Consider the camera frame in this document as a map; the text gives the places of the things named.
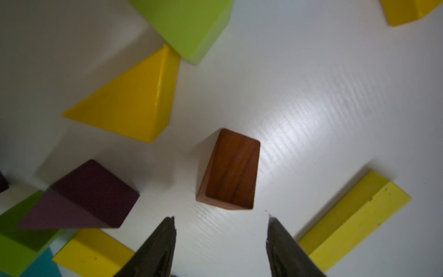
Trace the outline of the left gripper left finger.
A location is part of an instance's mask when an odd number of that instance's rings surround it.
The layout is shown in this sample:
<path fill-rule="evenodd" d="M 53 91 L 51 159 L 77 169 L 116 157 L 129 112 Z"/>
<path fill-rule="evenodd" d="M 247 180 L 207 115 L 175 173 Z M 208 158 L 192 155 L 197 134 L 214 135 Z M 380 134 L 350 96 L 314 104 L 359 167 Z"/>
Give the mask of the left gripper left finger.
<path fill-rule="evenodd" d="M 116 273 L 117 277 L 169 277 L 177 230 L 174 217 L 166 217 L 134 256 Z"/>

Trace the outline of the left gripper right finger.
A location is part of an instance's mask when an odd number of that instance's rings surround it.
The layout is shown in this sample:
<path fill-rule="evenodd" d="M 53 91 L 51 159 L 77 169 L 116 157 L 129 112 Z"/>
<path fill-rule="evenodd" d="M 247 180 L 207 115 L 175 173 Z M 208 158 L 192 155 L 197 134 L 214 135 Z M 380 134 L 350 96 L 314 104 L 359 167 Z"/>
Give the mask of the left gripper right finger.
<path fill-rule="evenodd" d="M 275 217 L 268 221 L 266 252 L 273 277 L 325 277 Z"/>

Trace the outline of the long yellow block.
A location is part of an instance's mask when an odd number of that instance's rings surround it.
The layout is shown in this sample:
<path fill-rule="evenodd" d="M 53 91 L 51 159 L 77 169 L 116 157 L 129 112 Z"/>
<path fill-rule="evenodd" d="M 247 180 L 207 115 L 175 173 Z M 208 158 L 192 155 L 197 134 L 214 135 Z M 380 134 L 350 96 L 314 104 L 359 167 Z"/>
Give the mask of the long yellow block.
<path fill-rule="evenodd" d="M 443 0 L 381 0 L 385 17 L 395 27 L 427 16 L 443 3 Z"/>
<path fill-rule="evenodd" d="M 326 273 L 410 200 L 394 182 L 371 170 L 315 222 L 299 245 Z"/>
<path fill-rule="evenodd" d="M 82 277 L 113 277 L 134 254 L 99 229 L 81 229 L 53 261 Z"/>

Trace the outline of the purple triangle block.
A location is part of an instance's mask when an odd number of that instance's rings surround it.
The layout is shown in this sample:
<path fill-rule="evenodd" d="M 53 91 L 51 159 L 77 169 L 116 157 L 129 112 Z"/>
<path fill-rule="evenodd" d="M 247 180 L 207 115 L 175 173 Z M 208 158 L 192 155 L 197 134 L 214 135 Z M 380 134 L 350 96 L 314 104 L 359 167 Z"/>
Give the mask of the purple triangle block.
<path fill-rule="evenodd" d="M 0 193 L 6 191 L 9 189 L 9 182 L 8 180 L 3 176 L 2 173 L 0 173 Z"/>
<path fill-rule="evenodd" d="M 119 228 L 139 196 L 138 191 L 90 159 L 52 184 L 17 227 Z"/>

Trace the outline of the brown wooden block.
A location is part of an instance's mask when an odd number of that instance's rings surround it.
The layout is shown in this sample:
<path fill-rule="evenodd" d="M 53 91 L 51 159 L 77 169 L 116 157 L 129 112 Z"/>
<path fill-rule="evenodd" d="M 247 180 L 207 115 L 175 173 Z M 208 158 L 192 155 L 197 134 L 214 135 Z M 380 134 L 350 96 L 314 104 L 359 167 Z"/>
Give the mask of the brown wooden block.
<path fill-rule="evenodd" d="M 221 129 L 196 200 L 225 210 L 252 210 L 260 148 L 254 138 Z"/>

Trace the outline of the small teal cube block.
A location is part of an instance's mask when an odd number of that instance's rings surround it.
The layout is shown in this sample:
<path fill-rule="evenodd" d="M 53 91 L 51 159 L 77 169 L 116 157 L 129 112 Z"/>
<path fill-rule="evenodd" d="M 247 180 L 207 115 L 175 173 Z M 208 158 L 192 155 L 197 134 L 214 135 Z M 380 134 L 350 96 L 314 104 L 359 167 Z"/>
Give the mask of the small teal cube block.
<path fill-rule="evenodd" d="M 61 272 L 53 262 L 53 253 L 47 248 L 20 277 L 62 277 Z"/>

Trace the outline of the small yellow cube block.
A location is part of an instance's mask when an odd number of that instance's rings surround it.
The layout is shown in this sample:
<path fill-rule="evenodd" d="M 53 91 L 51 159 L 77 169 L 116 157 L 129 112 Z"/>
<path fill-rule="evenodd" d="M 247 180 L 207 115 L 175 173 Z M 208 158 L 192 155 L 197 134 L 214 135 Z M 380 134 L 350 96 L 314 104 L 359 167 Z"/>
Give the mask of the small yellow cube block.
<path fill-rule="evenodd" d="M 169 124 L 181 56 L 165 45 L 63 116 L 152 143 Z"/>

